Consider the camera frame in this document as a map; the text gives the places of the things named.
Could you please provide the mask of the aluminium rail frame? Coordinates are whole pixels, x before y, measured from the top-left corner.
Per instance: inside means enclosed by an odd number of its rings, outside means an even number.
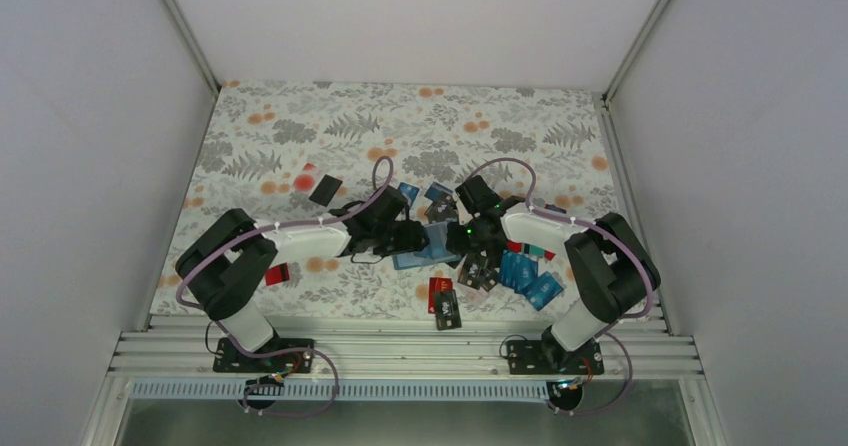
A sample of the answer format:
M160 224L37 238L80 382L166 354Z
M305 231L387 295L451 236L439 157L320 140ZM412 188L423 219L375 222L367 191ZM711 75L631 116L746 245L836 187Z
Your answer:
M469 321L439 331L433 319L333 319L273 317L282 336L306 337L326 354L343 379L506 379L499 345L510 334L537 336L544 322ZM671 336L661 320L632 322L600 341L602 379L624 377L631 356L637 379L700 379L704 375L695 342ZM140 332L120 335L108 367L114 376L209 376L213 358L203 340L219 332L198 316L155 316Z

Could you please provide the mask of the black VIP card front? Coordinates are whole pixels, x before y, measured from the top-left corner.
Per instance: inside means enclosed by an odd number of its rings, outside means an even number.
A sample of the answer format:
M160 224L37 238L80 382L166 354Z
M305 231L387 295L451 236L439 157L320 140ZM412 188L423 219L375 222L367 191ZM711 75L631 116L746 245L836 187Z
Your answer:
M455 291L438 291L434 294L434 314L438 331L453 330L462 327L459 303Z

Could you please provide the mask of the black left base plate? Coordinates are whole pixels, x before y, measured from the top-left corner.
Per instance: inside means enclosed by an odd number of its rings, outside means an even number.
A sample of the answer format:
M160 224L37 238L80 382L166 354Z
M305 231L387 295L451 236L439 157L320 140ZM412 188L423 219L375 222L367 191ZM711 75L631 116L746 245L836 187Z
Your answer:
M313 339L307 338L276 338L257 351L257 354L291 348L312 348ZM215 373L309 373L312 365L312 354L303 356L303 351L268 358L252 358L245 356L227 338L221 338L216 346L212 370Z

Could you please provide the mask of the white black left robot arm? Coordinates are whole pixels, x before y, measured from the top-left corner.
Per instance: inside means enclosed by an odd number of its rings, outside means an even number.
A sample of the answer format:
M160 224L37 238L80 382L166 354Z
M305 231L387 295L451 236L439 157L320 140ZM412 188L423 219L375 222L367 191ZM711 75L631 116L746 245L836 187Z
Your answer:
M392 186L307 220L263 224L234 208L178 258L177 300L203 311L222 328L239 358L263 371L276 362L279 346L253 295L274 267L361 253L384 258L428 245L424 225L411 218L407 198Z

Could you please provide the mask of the black card with chip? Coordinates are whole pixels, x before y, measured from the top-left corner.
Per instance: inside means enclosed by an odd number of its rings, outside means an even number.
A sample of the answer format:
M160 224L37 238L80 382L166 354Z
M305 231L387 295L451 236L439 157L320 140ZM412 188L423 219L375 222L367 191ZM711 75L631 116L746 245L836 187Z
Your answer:
M498 284L498 271L486 255L468 254L460 266L458 283L474 290L489 292Z

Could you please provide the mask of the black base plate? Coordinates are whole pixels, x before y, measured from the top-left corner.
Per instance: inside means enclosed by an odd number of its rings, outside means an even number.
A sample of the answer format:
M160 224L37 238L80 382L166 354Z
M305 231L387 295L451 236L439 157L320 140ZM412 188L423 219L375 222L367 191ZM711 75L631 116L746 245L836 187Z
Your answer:
M276 338L257 351L257 354L291 348L312 348L313 339L307 338ZM268 358L252 358L245 356L227 338L221 338L216 346L212 370L215 373L309 373L312 365L312 354L303 356L303 351Z
M503 355L512 375L601 375L605 372L600 345L590 339L575 351L555 341L510 339Z

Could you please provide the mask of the teal leather card holder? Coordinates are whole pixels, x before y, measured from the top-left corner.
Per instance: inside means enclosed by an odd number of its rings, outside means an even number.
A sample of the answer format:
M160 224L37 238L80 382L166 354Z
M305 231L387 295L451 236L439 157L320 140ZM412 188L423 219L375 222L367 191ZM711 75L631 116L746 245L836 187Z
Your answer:
M407 270L436 264L456 264L461 254L447 248L447 232L450 221L431 223L424 227L428 245L420 251L398 254L392 257L395 270Z

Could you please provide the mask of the blue card front left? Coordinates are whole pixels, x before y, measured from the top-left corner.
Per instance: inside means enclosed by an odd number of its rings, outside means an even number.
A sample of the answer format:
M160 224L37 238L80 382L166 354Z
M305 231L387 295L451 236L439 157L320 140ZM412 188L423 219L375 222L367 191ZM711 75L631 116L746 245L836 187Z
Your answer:
M399 192L406 198L407 203L412 206L420 192L420 189L408 183L400 183L398 185Z

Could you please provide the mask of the red card under left arm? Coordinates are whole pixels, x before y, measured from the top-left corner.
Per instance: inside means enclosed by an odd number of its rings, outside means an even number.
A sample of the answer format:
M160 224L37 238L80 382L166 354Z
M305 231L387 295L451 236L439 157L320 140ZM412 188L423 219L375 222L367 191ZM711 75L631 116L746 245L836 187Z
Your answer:
M265 284L268 287L277 286L290 280L289 267L281 263L270 267L264 274Z

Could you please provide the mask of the red yellow logo card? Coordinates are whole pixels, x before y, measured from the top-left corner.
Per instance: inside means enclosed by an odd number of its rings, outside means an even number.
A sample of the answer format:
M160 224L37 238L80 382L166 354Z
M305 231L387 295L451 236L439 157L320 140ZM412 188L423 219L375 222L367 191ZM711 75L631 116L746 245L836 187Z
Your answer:
M430 277L428 285L428 313L435 313L435 295L443 291L451 291L453 281L448 277Z

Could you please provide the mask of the blue card pile front right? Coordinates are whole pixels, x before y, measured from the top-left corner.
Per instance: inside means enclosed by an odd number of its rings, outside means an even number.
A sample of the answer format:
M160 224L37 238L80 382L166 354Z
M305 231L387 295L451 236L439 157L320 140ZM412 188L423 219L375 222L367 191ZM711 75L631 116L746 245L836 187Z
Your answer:
M526 299L536 311L564 292L561 282L552 273L541 271L536 260L511 251L501 257L498 282Z

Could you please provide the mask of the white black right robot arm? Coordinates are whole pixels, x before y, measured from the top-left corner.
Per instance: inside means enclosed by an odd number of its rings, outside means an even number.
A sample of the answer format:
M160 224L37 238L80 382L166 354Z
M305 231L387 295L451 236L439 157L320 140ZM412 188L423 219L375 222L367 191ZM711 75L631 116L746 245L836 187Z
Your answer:
M446 247L465 259L484 257L478 272L510 265L509 244L540 248L568 260L579 298L542 334L541 357L555 373L580 359L580 347L622 319L653 307L661 278L630 224L618 213L590 221L534 206L529 198L498 196L478 175L456 192L470 214L448 226Z

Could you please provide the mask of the floral patterned table mat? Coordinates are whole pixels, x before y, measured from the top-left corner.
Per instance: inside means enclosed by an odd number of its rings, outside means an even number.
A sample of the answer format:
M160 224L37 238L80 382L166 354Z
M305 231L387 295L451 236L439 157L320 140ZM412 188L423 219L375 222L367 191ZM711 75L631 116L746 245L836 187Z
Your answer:
M296 189L307 163L343 181L330 207L364 199L380 157L392 184L420 188L411 217L426 223L437 182L452 187L487 160L514 157L537 174L532 198L594 219L616 211L613 182L592 93L583 90L231 81L212 114L151 314L198 314L176 301L178 257L230 208L256 219L312 218L327 210ZM458 293L463 320L554 321L578 299L568 262L541 260L564 291L540 311L502 286ZM390 320L432 319L428 280L456 278L445 264L395 271L391 259L352 264L311 256L290 279L260 285L253 299L269 315Z

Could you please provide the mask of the black card near left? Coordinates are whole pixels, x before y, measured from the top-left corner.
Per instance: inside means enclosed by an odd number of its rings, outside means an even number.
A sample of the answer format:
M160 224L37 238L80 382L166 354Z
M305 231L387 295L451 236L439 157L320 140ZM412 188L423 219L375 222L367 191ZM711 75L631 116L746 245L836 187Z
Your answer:
M320 206L328 206L341 188L343 181L324 175L310 193L309 200Z

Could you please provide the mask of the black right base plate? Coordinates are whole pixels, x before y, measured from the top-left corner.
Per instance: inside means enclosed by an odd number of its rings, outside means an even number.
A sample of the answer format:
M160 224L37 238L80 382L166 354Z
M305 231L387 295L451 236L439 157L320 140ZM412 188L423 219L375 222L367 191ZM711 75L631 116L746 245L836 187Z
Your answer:
M601 375L605 372L600 345L590 339L575 351L555 341L510 339L503 355L512 375Z

